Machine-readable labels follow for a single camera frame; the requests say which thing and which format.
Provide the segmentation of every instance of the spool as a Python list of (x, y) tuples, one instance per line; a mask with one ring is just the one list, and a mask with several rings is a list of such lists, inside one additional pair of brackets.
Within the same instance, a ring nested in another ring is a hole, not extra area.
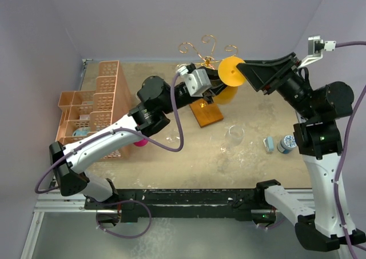
[(236, 56), (223, 59), (218, 66), (217, 72), (220, 80), (228, 86), (241, 86), (245, 81), (244, 75), (236, 68), (244, 60)]
[(297, 147), (297, 145), (296, 145), (295, 137), (292, 135), (286, 135), (277, 144), (277, 149), (279, 150), (280, 153), (283, 153), (283, 154), (290, 153), (296, 147)]
[(237, 86), (227, 86), (219, 95), (213, 97), (213, 101), (219, 105), (226, 105), (227, 103), (231, 102), (237, 91)]

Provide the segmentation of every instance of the pink ball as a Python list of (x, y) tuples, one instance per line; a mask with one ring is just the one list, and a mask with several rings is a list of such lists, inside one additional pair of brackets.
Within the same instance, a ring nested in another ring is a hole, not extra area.
[(135, 146), (145, 146), (149, 141), (146, 139), (142, 139), (141, 141), (138, 141), (136, 143), (133, 143)]

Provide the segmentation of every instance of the wooden table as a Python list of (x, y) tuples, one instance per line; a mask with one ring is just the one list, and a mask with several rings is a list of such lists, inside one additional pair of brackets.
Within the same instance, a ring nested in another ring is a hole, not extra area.
[[(144, 79), (158, 75), (171, 83), (175, 63), (123, 63), (134, 104), (136, 92)], [(98, 64), (87, 67), (82, 90), (94, 90)], [(293, 133), (297, 122), (294, 110), (277, 93), (264, 96), (256, 93), (250, 84), (239, 87), (234, 100), (219, 106), (224, 120), (200, 128), (189, 106), (179, 110), (185, 137), (181, 152), (167, 152), (153, 144), (133, 146), (128, 160), (110, 160), (94, 163), (89, 170), (98, 176), (110, 178), (117, 188), (253, 188), (259, 181), (276, 179), (285, 188), (310, 188), (310, 179), (298, 150), (281, 154), (276, 148), (272, 154), (264, 149), (263, 139), (272, 136), (275, 145), (282, 136)], [(245, 130), (243, 142), (236, 154), (225, 159), (220, 152), (224, 135), (232, 125)], [(176, 129), (175, 120), (152, 138), (166, 141), (167, 134)]]

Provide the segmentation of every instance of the wine glass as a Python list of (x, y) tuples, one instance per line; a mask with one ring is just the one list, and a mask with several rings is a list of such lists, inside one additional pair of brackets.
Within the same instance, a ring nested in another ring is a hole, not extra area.
[(241, 126), (231, 126), (225, 134), (225, 143), (220, 147), (221, 153), (228, 157), (235, 154), (235, 147), (240, 145), (244, 138), (244, 129)]
[(171, 129), (170, 131), (168, 131), (165, 136), (165, 139), (170, 144), (178, 143), (181, 140), (178, 130), (175, 129)]

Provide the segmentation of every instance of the wooden block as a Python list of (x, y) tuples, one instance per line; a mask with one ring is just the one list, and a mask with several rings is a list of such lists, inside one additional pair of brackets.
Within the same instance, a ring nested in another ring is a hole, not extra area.
[(199, 99), (189, 106), (200, 127), (208, 126), (224, 119), (224, 116), (215, 103), (208, 105), (205, 100)]

